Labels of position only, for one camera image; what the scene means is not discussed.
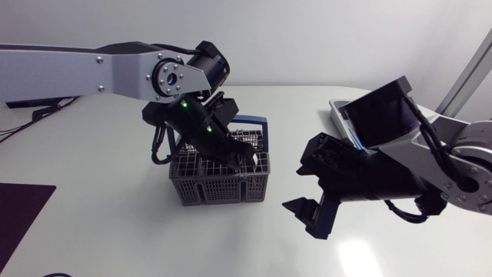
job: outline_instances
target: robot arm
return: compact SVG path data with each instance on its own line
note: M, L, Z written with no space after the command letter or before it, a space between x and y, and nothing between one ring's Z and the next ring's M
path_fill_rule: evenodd
M492 122L428 121L406 96L410 90L402 77L341 107L354 144L323 133L307 144L298 174L316 175L324 194L319 204L300 198L284 207L315 238L327 238L342 202L384 200L412 223L439 215L448 202L492 215ZM401 198L415 198L422 215L390 201Z
M182 55L193 55L185 64ZM98 49L0 45L0 102L115 93L149 101L144 120L156 127L152 159L167 124L212 161L236 169L236 154L251 158L251 145L228 137L238 112L234 99L216 95L230 69L210 42L195 50L127 42Z
M169 103L175 95L211 90L207 72L185 65L181 55L141 42L98 49L0 45L0 101L115 93ZM225 80L229 68L221 59Z

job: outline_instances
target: white table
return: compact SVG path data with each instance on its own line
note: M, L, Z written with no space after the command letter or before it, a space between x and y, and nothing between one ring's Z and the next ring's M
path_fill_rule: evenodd
M84 97L0 145L0 182L57 186L2 276L492 275L486 215L449 205L441 216L412 225L383 202L344 203L324 241L281 206L301 196L319 200L317 178L295 173L304 147L319 132L337 134L329 99L366 91L224 90L240 114L268 118L264 202L182 206L168 167L151 162L154 129L141 120L146 103ZM27 122L31 111L2 105L0 129ZM416 210L411 200L397 204Z

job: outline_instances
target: gray plastic basket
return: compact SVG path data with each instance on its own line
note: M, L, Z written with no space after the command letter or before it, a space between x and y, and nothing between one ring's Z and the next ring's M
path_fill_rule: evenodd
M253 145L257 163L239 157L235 171L217 162L203 159L191 145L185 145L173 158L169 169L176 192L183 205L262 202L267 189L270 160L268 128L265 118L236 116L233 122L262 124L263 131L231 132L234 139Z

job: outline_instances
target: basket handle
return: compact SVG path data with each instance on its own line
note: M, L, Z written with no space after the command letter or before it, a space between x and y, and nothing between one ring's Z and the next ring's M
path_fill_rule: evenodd
M236 115L231 122L261 125L261 131L263 132L263 151L268 152L268 122L266 118L253 115ZM174 152L176 149L175 131L169 125L166 131L168 133L169 150Z

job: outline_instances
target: screw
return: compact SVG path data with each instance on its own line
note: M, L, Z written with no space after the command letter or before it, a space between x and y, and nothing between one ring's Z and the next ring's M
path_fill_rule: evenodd
M460 150L460 149L453 149L453 150L451 151L451 153L452 153L453 155L461 155L461 150Z

